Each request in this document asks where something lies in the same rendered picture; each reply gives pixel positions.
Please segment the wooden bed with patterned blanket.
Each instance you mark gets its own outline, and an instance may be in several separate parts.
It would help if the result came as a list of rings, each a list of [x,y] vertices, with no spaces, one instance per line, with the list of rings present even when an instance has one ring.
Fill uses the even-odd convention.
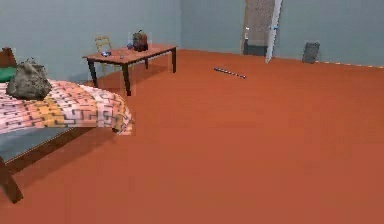
[[[49,140],[6,160],[0,155],[0,187],[13,203],[23,194],[13,175],[68,142],[94,128],[110,128],[119,135],[132,133],[134,120],[118,94],[76,84],[52,80],[52,90],[42,101],[17,100],[6,94],[0,83],[0,134],[39,128],[60,128],[62,131]]]

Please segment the grey bin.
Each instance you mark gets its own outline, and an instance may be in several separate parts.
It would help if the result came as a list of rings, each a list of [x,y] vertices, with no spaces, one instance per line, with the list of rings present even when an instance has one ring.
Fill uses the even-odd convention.
[[[304,47],[302,62],[313,64],[316,62],[320,48],[319,42],[307,42]]]

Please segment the dark brown backpack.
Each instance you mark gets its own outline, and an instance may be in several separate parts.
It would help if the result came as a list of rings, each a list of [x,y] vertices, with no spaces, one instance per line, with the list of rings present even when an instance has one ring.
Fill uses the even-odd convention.
[[[142,30],[133,34],[133,48],[138,52],[146,51],[148,49],[148,38]]]

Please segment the pale wooden chair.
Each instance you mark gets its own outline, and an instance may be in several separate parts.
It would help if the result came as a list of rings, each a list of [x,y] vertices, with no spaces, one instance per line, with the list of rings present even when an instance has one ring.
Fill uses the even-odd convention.
[[[98,36],[95,38],[95,45],[98,52],[106,52],[112,49],[110,37],[108,35]],[[106,75],[105,63],[101,63],[102,71]],[[117,66],[113,65],[114,71],[117,71]]]

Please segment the brown wooden table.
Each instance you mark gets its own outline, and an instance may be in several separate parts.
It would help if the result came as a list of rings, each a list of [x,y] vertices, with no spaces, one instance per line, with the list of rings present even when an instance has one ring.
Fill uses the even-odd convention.
[[[131,95],[131,85],[129,69],[130,65],[144,61],[145,66],[149,67],[149,59],[170,52],[172,55],[172,72],[177,71],[177,47],[169,44],[150,44],[147,51],[137,52],[129,50],[127,47],[111,49],[111,56],[104,57],[101,53],[94,53],[85,56],[88,68],[91,74],[92,82],[98,87],[98,78],[95,69],[95,63],[105,63],[119,65],[122,68],[126,94]]]

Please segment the long thin dark bat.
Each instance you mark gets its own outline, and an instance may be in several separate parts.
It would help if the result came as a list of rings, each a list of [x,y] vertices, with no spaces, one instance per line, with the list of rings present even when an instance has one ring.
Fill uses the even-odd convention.
[[[233,75],[233,76],[240,77],[240,78],[242,78],[242,79],[246,79],[246,76],[245,76],[245,75],[241,75],[241,74],[238,74],[238,73],[235,73],[235,72],[231,72],[231,71],[228,71],[228,70],[226,70],[226,69],[222,69],[222,68],[215,67],[215,68],[214,68],[214,71],[222,72],[222,73],[225,73],[225,74],[229,74],[229,75]]]

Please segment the white room door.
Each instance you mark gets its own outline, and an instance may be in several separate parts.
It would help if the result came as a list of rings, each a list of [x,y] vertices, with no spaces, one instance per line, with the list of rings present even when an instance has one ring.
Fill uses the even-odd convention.
[[[283,0],[275,0],[274,2],[275,2],[275,5],[274,5],[273,16],[271,19],[271,26],[269,30],[268,48],[267,48],[267,53],[265,57],[265,63],[269,63],[273,57],[274,44],[276,40],[277,29],[279,26],[278,23],[279,23],[281,6],[282,6]]]

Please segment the green pillow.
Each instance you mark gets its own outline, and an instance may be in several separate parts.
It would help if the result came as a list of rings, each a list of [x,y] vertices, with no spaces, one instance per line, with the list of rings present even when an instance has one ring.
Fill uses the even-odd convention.
[[[0,83],[9,82],[15,73],[15,67],[0,68]]]

